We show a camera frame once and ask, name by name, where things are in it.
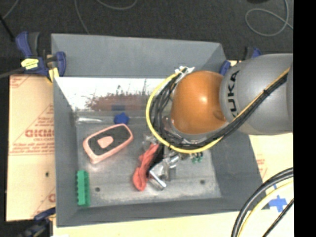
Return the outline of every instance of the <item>red cloth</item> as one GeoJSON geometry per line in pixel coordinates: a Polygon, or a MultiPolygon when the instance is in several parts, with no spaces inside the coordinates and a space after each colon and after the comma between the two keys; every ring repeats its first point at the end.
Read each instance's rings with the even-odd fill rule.
{"type": "Polygon", "coordinates": [[[139,191],[143,191],[148,182],[148,177],[146,175],[150,163],[152,162],[155,152],[157,151],[159,144],[151,144],[146,152],[144,152],[138,158],[140,161],[140,167],[135,169],[133,175],[133,184],[139,191]]]}

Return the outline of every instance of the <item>black carpet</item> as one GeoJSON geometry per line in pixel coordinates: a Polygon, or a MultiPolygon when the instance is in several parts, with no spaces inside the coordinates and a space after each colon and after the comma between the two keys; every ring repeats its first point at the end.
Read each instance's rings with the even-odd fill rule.
{"type": "MultiPolygon", "coordinates": [[[[76,0],[78,11],[86,25],[82,26],[74,0],[0,0],[0,14],[14,35],[22,31],[40,32],[39,52],[50,52],[51,33],[86,33],[161,38],[175,40],[204,40],[222,44],[227,59],[242,59],[246,47],[257,47],[263,54],[292,53],[293,30],[280,19],[260,8],[286,19],[293,26],[294,0],[137,0],[127,10],[110,9],[95,0],[76,0]]],[[[103,3],[127,7],[135,0],[100,0],[103,3]]],[[[0,73],[19,67],[22,55],[9,34],[0,24],[0,73]]],[[[0,79],[0,237],[11,237],[24,230],[31,222],[5,223],[5,182],[7,160],[8,81],[0,79]]]]}

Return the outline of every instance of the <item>pink object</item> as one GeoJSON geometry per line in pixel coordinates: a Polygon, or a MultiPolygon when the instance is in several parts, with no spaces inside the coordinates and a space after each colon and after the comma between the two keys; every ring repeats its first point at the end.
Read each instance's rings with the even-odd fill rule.
{"type": "Polygon", "coordinates": [[[131,130],[122,123],[91,134],[82,145],[91,163],[96,164],[125,148],[132,140],[131,130]]]}

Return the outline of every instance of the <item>green lego brick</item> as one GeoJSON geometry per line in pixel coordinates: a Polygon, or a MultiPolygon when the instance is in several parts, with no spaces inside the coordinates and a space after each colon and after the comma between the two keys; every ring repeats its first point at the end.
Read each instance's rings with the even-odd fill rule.
{"type": "Polygon", "coordinates": [[[80,206],[90,206],[89,173],[77,171],[77,203],[80,206]]]}

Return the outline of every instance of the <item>yellow cable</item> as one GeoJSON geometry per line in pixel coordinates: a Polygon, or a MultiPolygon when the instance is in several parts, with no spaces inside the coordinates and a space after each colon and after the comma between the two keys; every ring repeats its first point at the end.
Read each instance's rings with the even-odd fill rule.
{"type": "MultiPolygon", "coordinates": [[[[266,90],[267,88],[269,88],[271,85],[273,85],[273,84],[274,84],[277,80],[279,80],[282,76],[284,76],[285,74],[287,74],[289,70],[290,70],[290,68],[286,69],[277,79],[275,79],[273,82],[271,82],[271,83],[265,88],[265,90],[266,90]]],[[[164,81],[162,81],[162,82],[153,90],[153,92],[151,93],[151,95],[150,95],[150,97],[149,97],[149,99],[148,99],[148,101],[147,101],[147,105],[146,105],[146,122],[147,122],[147,125],[148,125],[150,131],[152,132],[152,134],[153,134],[162,144],[164,144],[165,146],[167,146],[167,147],[169,147],[170,149],[173,149],[173,150],[175,150],[175,151],[177,151],[177,152],[180,152],[180,153],[184,153],[184,154],[195,154],[195,153],[199,153],[199,152],[202,152],[202,151],[204,151],[204,150],[207,150],[207,149],[213,147],[216,143],[218,143],[218,142],[223,138],[223,136],[220,137],[220,138],[218,138],[217,140],[212,141],[211,143],[209,143],[209,144],[207,144],[207,145],[205,145],[205,146],[203,146],[203,147],[201,147],[201,148],[198,148],[198,149],[190,149],[190,150],[188,150],[188,149],[177,148],[177,147],[171,145],[171,144],[170,144],[169,142],[167,142],[166,140],[164,140],[164,139],[155,131],[155,129],[154,129],[154,127],[152,126],[152,123],[151,123],[151,121],[150,121],[149,110],[150,110],[151,103],[152,103],[153,98],[155,97],[156,93],[158,92],[158,90],[159,90],[160,88],[162,88],[162,86],[163,86],[165,83],[168,83],[170,80],[172,80],[173,78],[175,78],[179,73],[181,73],[181,71],[180,71],[180,72],[176,72],[176,73],[170,75],[168,78],[166,78],[164,81]]],[[[257,96],[254,100],[252,100],[252,101],[232,120],[232,122],[235,121],[235,119],[237,119],[238,117],[240,117],[240,116],[263,94],[263,92],[264,92],[264,90],[263,90],[260,94],[258,94],[258,96],[257,96]]]]}
{"type": "Polygon", "coordinates": [[[291,180],[290,182],[281,185],[280,187],[276,188],[275,190],[269,192],[262,200],[260,200],[260,202],[250,211],[250,213],[248,214],[248,216],[246,217],[246,219],[244,220],[240,231],[237,235],[237,237],[240,237],[243,230],[245,229],[245,226],[249,223],[249,219],[251,217],[253,217],[254,215],[256,215],[259,211],[261,211],[261,209],[268,203],[271,201],[272,197],[275,197],[277,194],[279,194],[280,192],[290,188],[291,184],[293,184],[293,180],[291,180]]]}

